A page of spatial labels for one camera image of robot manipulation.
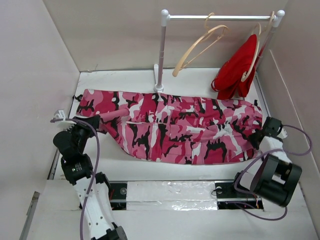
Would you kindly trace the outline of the pink camouflage trousers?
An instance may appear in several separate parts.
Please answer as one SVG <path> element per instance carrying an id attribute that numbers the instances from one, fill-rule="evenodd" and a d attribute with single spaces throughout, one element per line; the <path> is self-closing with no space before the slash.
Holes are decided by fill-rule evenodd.
<path id="1" fill-rule="evenodd" d="M 249 136 L 262 128 L 263 113 L 245 100 L 86 89 L 76 114 L 89 118 L 119 110 L 126 114 L 102 119 L 98 130 L 137 159 L 216 165 L 257 155 Z"/>

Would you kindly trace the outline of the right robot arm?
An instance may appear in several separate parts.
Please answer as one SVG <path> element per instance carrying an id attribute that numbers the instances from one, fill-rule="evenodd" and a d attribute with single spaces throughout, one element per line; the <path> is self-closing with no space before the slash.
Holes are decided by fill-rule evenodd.
<path id="1" fill-rule="evenodd" d="M 261 155 L 238 172 L 231 191 L 237 197 L 245 194 L 262 197 L 280 207 L 287 207 L 302 174 L 302 168 L 288 158 L 283 149 L 282 122 L 267 117 L 262 129 L 248 139 Z"/>

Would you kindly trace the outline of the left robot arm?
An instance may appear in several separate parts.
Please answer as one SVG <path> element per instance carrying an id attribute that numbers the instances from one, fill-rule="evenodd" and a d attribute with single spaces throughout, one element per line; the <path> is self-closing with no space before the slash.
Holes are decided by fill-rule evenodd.
<path id="1" fill-rule="evenodd" d="M 124 228 L 113 216 L 110 182 L 103 172 L 97 171 L 100 119 L 99 115 L 67 118 L 63 110 L 58 110 L 51 123 L 59 123 L 62 130 L 54 136 L 53 144 L 61 154 L 65 179 L 72 185 L 81 206 L 80 239 L 126 240 Z"/>

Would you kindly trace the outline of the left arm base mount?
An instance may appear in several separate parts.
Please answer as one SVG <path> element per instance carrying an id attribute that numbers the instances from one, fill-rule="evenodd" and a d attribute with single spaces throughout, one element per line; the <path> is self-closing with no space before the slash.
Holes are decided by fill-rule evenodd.
<path id="1" fill-rule="evenodd" d="M 128 192 L 128 182 L 127 181 L 111 181 L 106 183 L 96 183 L 96 186 L 91 188 L 91 192 L 94 189 L 103 188 L 107 186 L 108 197 L 110 200 L 110 205 L 112 210 L 120 211 L 127 209 L 127 192 Z"/>

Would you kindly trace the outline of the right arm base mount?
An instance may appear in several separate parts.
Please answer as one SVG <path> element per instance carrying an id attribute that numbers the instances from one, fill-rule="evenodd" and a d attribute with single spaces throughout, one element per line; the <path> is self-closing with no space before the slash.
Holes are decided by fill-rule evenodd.
<path id="1" fill-rule="evenodd" d="M 218 210 L 264 209 L 261 197 L 236 191 L 232 181 L 215 181 L 214 186 L 211 195 L 216 197 Z"/>

